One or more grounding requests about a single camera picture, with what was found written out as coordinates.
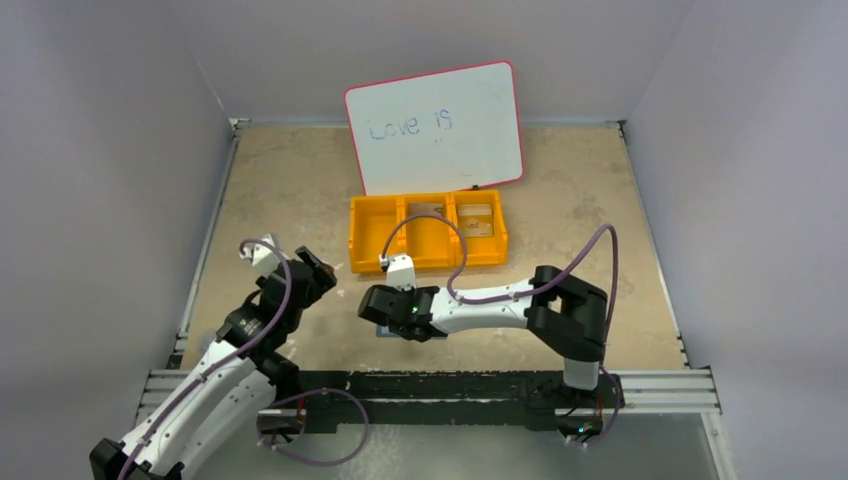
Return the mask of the blue leather card holder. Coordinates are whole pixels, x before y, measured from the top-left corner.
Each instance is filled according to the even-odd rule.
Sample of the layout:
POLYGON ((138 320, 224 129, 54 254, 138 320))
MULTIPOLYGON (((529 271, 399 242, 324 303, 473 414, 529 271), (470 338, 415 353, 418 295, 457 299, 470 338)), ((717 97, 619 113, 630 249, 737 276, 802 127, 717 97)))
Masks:
POLYGON ((426 342, 432 339, 445 339, 448 335, 433 327, 412 327, 404 331, 394 331, 387 326, 378 326, 376 335, 380 338, 402 338, 408 341, 426 342))

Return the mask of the grey credit card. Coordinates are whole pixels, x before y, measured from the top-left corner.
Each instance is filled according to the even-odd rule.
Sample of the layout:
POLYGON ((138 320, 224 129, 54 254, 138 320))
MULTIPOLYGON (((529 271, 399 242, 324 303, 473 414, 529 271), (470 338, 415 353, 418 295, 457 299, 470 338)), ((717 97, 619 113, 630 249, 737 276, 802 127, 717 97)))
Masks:
POLYGON ((444 205, 431 202, 413 202, 407 204, 407 214, 413 216, 435 216, 444 217, 444 205))

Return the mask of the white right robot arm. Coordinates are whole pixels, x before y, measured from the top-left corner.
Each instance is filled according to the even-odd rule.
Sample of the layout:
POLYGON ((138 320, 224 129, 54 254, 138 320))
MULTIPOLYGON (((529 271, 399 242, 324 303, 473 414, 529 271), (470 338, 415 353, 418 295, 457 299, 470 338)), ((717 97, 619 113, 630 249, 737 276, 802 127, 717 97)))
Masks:
POLYGON ((542 265, 529 279, 455 296, 437 286, 372 286, 358 316, 417 342, 476 329, 527 330, 563 358, 567 387, 592 391, 600 381, 611 305, 604 290, 542 265))

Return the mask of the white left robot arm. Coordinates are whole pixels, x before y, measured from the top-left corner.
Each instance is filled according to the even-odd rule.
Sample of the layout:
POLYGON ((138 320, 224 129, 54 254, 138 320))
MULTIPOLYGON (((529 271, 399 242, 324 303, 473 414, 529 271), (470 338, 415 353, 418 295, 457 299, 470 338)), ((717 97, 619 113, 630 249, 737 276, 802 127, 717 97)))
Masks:
POLYGON ((96 479, 190 479, 238 426, 298 388, 298 367, 278 353, 302 313, 337 285, 307 247, 294 257, 272 235, 241 242, 257 288, 225 319, 196 366, 145 420, 90 452, 96 479))

